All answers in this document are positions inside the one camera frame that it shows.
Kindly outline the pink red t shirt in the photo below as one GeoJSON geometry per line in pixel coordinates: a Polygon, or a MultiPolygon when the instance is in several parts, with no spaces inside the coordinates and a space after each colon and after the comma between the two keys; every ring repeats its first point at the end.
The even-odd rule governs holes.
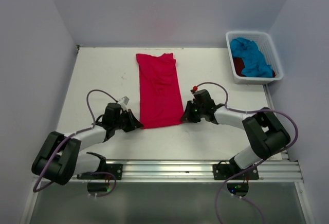
{"type": "Polygon", "coordinates": [[[140,122],[145,129],[181,124],[184,113],[173,53],[136,54],[139,67],[140,122]]]}

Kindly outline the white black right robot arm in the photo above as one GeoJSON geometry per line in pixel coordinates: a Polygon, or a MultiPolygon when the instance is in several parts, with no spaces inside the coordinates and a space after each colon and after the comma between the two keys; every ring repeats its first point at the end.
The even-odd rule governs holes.
{"type": "Polygon", "coordinates": [[[205,119],[216,125],[242,129],[248,138],[248,147],[229,161],[221,161],[215,166],[214,172],[225,179],[241,179],[249,167],[268,159],[290,143],[290,135],[271,109],[264,107],[254,113],[233,110],[226,104],[215,104],[205,89],[192,91],[192,94],[194,98],[187,102],[180,119],[182,123],[198,123],[205,119]]]}

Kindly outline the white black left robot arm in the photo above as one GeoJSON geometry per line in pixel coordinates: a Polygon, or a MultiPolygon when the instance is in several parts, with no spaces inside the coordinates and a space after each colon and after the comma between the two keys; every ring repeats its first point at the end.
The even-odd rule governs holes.
{"type": "Polygon", "coordinates": [[[32,164],[31,171],[40,178],[59,185],[67,184],[75,175],[92,175],[95,179],[101,179],[110,172],[106,158],[94,152],[82,151],[108,141],[117,130],[128,133],[141,128],[143,124],[130,109],[119,103],[109,103],[104,114],[96,118],[91,127],[71,135],[49,133],[32,164]]]}

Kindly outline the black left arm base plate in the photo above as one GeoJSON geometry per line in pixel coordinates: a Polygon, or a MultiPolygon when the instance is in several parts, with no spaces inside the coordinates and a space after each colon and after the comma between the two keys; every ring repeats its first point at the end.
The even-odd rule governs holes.
{"type": "Polygon", "coordinates": [[[94,173],[78,174],[77,178],[80,180],[116,180],[122,179],[123,164],[110,163],[104,165],[101,169],[97,169],[94,173]]]}

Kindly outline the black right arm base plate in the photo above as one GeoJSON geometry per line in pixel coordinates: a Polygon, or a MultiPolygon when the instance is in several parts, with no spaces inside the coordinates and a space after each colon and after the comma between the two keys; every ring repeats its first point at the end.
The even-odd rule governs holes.
{"type": "MultiPolygon", "coordinates": [[[[241,172],[235,164],[231,165],[229,161],[220,161],[212,165],[214,180],[226,180],[233,175],[241,172]]],[[[233,180],[258,180],[259,173],[257,169],[249,170],[244,174],[234,177],[233,180]]]]}

